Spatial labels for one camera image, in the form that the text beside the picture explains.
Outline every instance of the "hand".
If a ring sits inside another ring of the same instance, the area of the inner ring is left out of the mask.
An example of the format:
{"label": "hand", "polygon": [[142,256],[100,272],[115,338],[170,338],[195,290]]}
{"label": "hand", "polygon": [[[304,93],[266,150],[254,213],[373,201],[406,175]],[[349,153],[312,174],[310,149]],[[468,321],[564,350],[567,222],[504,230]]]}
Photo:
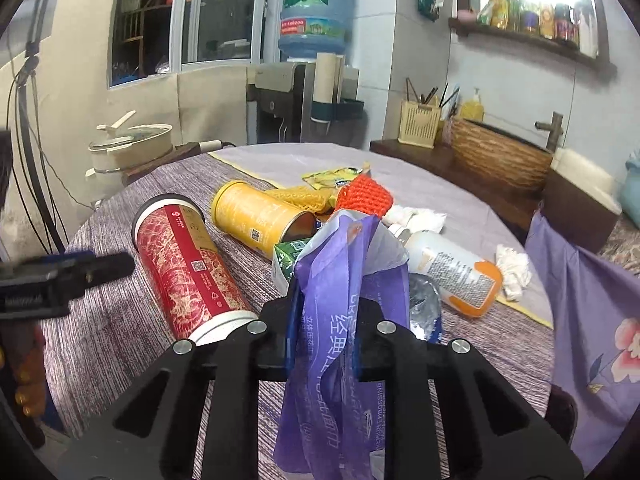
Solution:
{"label": "hand", "polygon": [[15,371],[18,389],[15,402],[22,406],[26,416],[40,417],[44,414],[47,401],[46,372],[44,369],[44,334],[39,326],[34,332],[33,349]]}

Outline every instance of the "red cylindrical canister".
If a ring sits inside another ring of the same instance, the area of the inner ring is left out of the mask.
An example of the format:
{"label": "red cylindrical canister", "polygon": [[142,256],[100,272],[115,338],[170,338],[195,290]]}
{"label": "red cylindrical canister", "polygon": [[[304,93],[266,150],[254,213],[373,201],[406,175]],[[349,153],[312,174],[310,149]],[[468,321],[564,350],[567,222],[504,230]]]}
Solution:
{"label": "red cylindrical canister", "polygon": [[198,345],[220,341],[257,319],[189,198],[162,194],[148,200],[134,217],[131,235],[176,338]]}

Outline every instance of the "yellow cylindrical can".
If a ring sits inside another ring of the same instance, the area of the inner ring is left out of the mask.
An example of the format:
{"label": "yellow cylindrical can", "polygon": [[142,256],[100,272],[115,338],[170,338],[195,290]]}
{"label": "yellow cylindrical can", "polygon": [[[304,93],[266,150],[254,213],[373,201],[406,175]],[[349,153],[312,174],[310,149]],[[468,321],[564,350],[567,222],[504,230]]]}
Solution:
{"label": "yellow cylindrical can", "polygon": [[316,217],[309,211],[270,196],[242,180],[227,182],[211,203],[216,227],[232,235],[269,260],[273,246],[309,238],[316,232]]}

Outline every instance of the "silver bolt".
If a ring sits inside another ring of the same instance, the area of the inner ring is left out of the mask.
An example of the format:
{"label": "silver bolt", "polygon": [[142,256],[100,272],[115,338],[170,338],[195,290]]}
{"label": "silver bolt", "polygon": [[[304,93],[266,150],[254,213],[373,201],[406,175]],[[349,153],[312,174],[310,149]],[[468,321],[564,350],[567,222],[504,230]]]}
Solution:
{"label": "silver bolt", "polygon": [[451,348],[457,354],[466,354],[471,350],[471,345],[465,339],[454,339],[451,342]]}
{"label": "silver bolt", "polygon": [[188,339],[180,339],[174,343],[174,352],[178,355],[188,354],[193,350],[193,343]]}
{"label": "silver bolt", "polygon": [[251,333],[251,334],[261,334],[262,332],[264,332],[265,330],[267,330],[267,324],[263,321],[260,321],[259,319],[252,321],[251,323],[249,323],[246,326],[246,329]]}
{"label": "silver bolt", "polygon": [[396,324],[392,321],[380,321],[378,323],[378,332],[381,334],[392,334],[396,331]]}

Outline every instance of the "yellow tablecloth trim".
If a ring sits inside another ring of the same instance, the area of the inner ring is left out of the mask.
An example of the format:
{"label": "yellow tablecloth trim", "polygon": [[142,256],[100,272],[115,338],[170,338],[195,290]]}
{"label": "yellow tablecloth trim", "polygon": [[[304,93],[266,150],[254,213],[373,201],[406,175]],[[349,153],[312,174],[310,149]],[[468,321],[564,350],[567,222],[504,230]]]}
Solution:
{"label": "yellow tablecloth trim", "polygon": [[257,178],[258,180],[263,180],[264,182],[268,182],[273,187],[277,187],[278,189],[286,188],[286,186],[283,186],[282,184],[280,184],[280,183],[278,183],[278,182],[276,182],[274,180],[269,180],[268,178],[264,178],[263,176],[260,176],[257,173],[254,173],[253,171],[246,170],[245,168],[243,168],[242,166],[239,166],[235,162],[231,162],[230,160],[226,160],[226,158],[223,158],[222,156],[220,156],[218,154],[218,152],[208,152],[208,153],[213,158],[216,158],[217,160],[220,160],[221,162],[224,162],[225,164],[230,165],[232,168],[236,168],[236,170],[242,171],[243,173],[246,173],[247,175],[252,176],[253,178]]}
{"label": "yellow tablecloth trim", "polygon": [[538,323],[540,323],[540,325],[546,326],[547,328],[550,328],[551,330],[554,329],[553,323],[551,323],[550,321],[547,321],[546,319],[542,319],[540,316],[537,316],[532,311],[530,311],[528,308],[520,305],[519,303],[516,303],[515,301],[508,301],[507,298],[505,298],[501,294],[498,295],[495,299],[496,299],[496,301],[498,303],[501,303],[503,305],[509,306],[513,310],[517,310],[519,313],[524,314],[525,316],[531,318],[533,321],[537,321]]}

